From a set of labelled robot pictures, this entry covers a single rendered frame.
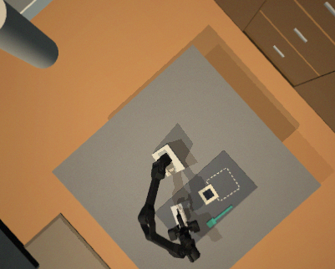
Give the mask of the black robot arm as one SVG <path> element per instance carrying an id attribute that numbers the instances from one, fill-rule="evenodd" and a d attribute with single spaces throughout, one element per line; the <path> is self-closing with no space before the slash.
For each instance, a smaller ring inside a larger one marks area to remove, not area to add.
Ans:
<path id="1" fill-rule="evenodd" d="M 152 164 L 152 181 L 150 183 L 145 205 L 138 215 L 138 220 L 142 230 L 144 231 L 147 241 L 151 241 L 157 246 L 166 249 L 175 258 L 183 259 L 185 256 L 187 256 L 190 262 L 194 262 L 200 257 L 200 253 L 195 247 L 194 239 L 191 239 L 189 234 L 181 234 L 179 237 L 180 244 L 176 244 L 156 234 L 155 230 L 155 198 L 159 188 L 160 180 L 165 178 L 165 168 L 170 164 L 171 161 L 172 159 L 168 156 L 167 153 L 165 153 Z"/>

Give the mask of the cream square tile with black centre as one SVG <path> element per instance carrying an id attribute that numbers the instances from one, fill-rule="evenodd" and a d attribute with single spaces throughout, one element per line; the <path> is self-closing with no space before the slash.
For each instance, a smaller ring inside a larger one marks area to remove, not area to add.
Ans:
<path id="1" fill-rule="evenodd" d="M 211 201 L 213 201 L 215 198 L 218 197 L 216 191 L 214 190 L 211 184 L 209 184 L 202 190 L 198 191 L 198 193 L 200 194 L 201 198 L 206 204 L 210 203 Z"/>

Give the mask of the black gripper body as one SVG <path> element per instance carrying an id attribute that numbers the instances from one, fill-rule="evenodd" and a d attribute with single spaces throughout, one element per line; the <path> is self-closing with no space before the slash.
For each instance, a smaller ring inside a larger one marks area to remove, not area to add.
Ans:
<path id="1" fill-rule="evenodd" d="M 179 230 L 177 230 L 177 229 L 174 230 L 174 228 L 170 228 L 168 230 L 168 235 L 169 235 L 169 238 L 170 238 L 171 241 L 175 241 L 175 240 L 177 240 L 177 238 L 180 237 L 181 234 L 183 234 L 183 233 L 189 234 L 189 230 L 192 230 L 192 229 L 193 229 L 194 234 L 200 231 L 200 227 L 198 225 L 197 220 L 191 221 L 188 224 L 188 226 L 180 227 Z"/>

